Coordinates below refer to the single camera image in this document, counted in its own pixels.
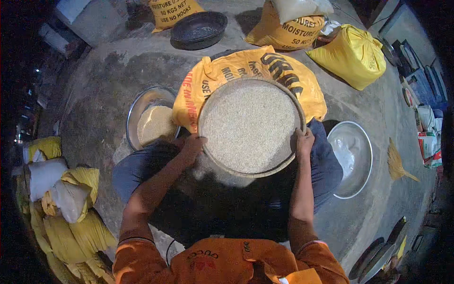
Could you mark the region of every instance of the straw broom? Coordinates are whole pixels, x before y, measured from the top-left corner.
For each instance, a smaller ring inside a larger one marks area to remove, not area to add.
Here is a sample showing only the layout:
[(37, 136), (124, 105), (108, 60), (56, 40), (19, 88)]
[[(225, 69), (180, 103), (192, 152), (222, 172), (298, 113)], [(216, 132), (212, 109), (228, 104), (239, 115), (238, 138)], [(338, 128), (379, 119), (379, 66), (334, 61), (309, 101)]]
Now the straw broom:
[(407, 172), (402, 166), (402, 159), (400, 154), (394, 145), (393, 140), (390, 138), (390, 145), (388, 147), (388, 167), (390, 170), (390, 175), (392, 180), (400, 179), (404, 175), (408, 176), (411, 179), (420, 181), (417, 177)]

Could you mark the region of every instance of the steel basin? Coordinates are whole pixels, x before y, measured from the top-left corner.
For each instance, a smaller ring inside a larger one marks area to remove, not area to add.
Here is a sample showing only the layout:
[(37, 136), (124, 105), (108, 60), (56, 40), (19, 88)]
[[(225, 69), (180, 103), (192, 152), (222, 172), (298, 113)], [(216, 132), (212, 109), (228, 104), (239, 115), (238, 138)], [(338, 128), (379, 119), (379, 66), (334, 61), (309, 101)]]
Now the steel basin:
[[(157, 105), (164, 105), (172, 108), (176, 97), (174, 90), (161, 86), (149, 87), (137, 95), (129, 109), (128, 120), (126, 121), (126, 137), (128, 138), (129, 145), (131, 145), (135, 151), (143, 149), (137, 137), (137, 123), (139, 122), (142, 113), (148, 107)], [(180, 129), (181, 127), (178, 126), (175, 131), (175, 137), (180, 133)]]
[(342, 121), (328, 134), (344, 176), (334, 196), (349, 199), (358, 195), (372, 172), (372, 145), (364, 129), (353, 121)]

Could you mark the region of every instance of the blue pants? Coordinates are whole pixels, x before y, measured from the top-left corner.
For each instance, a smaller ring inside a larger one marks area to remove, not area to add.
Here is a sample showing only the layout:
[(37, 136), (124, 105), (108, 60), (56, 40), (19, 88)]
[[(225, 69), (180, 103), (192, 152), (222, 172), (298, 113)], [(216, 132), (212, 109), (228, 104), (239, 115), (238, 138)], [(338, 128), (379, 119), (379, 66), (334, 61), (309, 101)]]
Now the blue pants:
[[(343, 172), (326, 139), (323, 124), (312, 120), (307, 126), (315, 137), (311, 150), (311, 175), (316, 212), (332, 197)], [(113, 188), (121, 200), (127, 203), (133, 191), (159, 172), (178, 152), (177, 146), (157, 140), (121, 160), (113, 170)], [(211, 234), (284, 241), (297, 167), (293, 161), (277, 174), (256, 179), (246, 188), (232, 189), (231, 192), (240, 193), (232, 197), (232, 203), (224, 208), (225, 211), (231, 209), (230, 212), (219, 218), (200, 214), (203, 209), (194, 200), (171, 188), (153, 213), (150, 223), (184, 245), (191, 245)]]

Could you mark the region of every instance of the concrete floor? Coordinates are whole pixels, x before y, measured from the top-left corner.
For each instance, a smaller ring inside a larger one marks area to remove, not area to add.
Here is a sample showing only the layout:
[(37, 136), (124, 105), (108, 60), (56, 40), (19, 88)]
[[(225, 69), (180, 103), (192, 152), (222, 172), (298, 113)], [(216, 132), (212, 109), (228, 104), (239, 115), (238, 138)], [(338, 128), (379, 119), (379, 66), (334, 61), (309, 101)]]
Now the concrete floor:
[[(79, 63), (65, 91), (55, 100), (53, 111), (42, 119), (41, 136), (48, 135), (49, 126), (60, 120), (63, 155), (68, 166), (86, 164), (100, 169), (99, 196), (94, 207), (117, 237), (124, 205), (113, 192), (111, 174), (113, 166), (131, 152), (125, 123), (136, 94), (156, 84), (177, 91), (184, 76), (203, 56), (227, 49), (256, 48), (242, 37), (260, 19), (263, 0), (198, 2), (206, 10), (227, 15), (229, 23), (219, 43), (199, 51), (177, 50), (170, 45), (169, 30), (151, 34), (154, 28), (151, 22), (132, 31), (118, 27), (111, 42), (93, 49)], [(335, 10), (331, 20), (364, 28), (347, 0), (337, 4), (342, 11)], [(328, 243), (348, 274), (373, 240), (381, 236), (387, 239), (402, 215), (410, 222), (408, 240), (412, 240), (424, 216), (435, 171), (422, 165), (414, 112), (402, 99), (396, 68), (388, 64), (383, 76), (363, 91), (357, 91), (325, 72), (303, 50), (287, 54), (316, 75), (328, 106), (326, 120), (355, 121), (363, 126), (372, 142), (373, 171), (366, 188), (350, 200), (333, 197), (315, 217), (320, 239)], [(390, 179), (389, 137), (395, 141), (404, 168), (420, 178), (420, 183), (408, 178), (395, 182)], [(234, 181), (237, 185), (241, 182), (244, 181)], [(157, 230), (153, 233), (160, 240), (159, 250), (165, 254), (172, 239)], [(173, 246), (170, 255), (181, 249), (182, 246)]]

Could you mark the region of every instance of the orange shirt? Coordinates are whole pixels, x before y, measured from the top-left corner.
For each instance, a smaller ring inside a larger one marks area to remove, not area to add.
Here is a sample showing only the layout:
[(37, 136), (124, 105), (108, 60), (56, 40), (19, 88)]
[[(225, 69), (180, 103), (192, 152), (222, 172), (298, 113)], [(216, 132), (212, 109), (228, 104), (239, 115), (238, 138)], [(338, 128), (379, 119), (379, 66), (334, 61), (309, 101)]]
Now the orange shirt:
[(294, 255), (266, 239), (202, 239), (176, 255), (167, 267), (152, 241), (133, 238), (118, 245), (113, 273), (118, 284), (246, 284), (257, 282), (253, 279), (257, 265), (267, 282), (349, 283), (328, 246), (318, 240), (303, 245)]

